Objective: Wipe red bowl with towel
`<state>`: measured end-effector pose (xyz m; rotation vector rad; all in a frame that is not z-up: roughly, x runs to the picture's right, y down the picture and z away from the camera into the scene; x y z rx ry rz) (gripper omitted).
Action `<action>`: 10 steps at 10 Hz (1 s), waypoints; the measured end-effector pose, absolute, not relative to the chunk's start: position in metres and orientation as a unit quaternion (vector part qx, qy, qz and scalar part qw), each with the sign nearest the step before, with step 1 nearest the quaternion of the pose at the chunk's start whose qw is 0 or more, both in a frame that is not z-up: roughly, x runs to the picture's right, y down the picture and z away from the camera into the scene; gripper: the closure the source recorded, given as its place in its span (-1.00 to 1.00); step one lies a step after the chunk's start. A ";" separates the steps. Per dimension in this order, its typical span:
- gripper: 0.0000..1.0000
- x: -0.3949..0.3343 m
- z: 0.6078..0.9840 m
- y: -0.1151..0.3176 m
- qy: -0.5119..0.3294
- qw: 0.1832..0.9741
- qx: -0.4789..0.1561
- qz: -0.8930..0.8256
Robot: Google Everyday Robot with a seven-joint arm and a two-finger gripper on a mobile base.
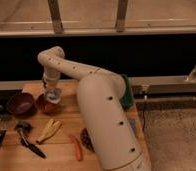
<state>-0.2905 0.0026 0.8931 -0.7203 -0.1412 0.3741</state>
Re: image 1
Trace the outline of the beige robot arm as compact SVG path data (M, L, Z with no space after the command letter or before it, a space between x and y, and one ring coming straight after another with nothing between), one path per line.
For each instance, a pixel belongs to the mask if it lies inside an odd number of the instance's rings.
M67 60L59 46L38 54L44 67L44 98L57 104L62 74L78 81L77 102L103 171L151 171L122 107L132 96L126 78L109 70Z

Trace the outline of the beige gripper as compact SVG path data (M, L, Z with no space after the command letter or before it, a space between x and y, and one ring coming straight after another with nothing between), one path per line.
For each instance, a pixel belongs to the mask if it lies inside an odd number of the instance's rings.
M54 73L43 73L43 86L46 91L54 91L58 80L60 79L60 74L58 72Z

